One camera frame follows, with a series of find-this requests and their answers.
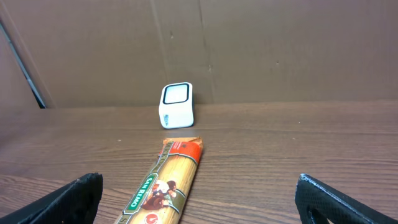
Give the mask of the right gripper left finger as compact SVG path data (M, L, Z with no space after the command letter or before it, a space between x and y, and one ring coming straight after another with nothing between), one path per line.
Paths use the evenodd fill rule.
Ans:
M103 193L103 176L87 173L1 218L8 224L92 224Z

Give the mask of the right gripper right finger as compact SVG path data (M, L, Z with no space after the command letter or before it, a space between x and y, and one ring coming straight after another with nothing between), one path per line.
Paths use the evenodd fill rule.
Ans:
M294 199L300 220L306 224L397 224L397 220L308 174L301 174L298 178Z

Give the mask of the orange spaghetti packet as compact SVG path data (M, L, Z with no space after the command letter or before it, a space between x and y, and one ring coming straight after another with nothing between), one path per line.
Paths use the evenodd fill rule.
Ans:
M178 223L203 150L201 137L167 138L117 224Z

